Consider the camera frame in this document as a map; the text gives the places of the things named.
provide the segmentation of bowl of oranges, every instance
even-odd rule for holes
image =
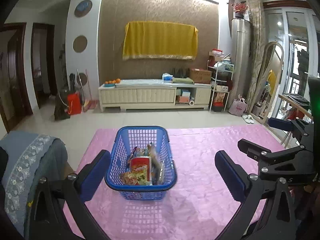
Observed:
[[[115,80],[109,80],[104,83],[104,87],[114,87],[116,84],[119,84],[120,82],[120,78],[117,78]]]

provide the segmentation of pink gift bag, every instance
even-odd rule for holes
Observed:
[[[229,108],[229,113],[236,116],[242,116],[246,108],[247,104],[245,103],[244,98],[234,99]]]

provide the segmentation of standing mirror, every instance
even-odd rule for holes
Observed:
[[[254,104],[250,105],[249,113],[260,123],[265,123],[275,99],[281,77],[284,51],[278,42],[269,42],[264,50],[261,70],[254,92]]]

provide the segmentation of brown textured wall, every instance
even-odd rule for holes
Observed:
[[[164,21],[194,25],[196,60],[122,60],[125,26],[130,21]],[[173,68],[206,68],[208,51],[218,46],[218,5],[207,0],[102,0],[98,33],[100,84],[106,80],[161,78]]]

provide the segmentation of red flower arrangement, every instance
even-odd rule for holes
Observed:
[[[233,6],[233,10],[235,13],[239,13],[239,14],[242,14],[244,15],[245,12],[247,11],[248,7],[245,3],[232,3],[232,6]]]

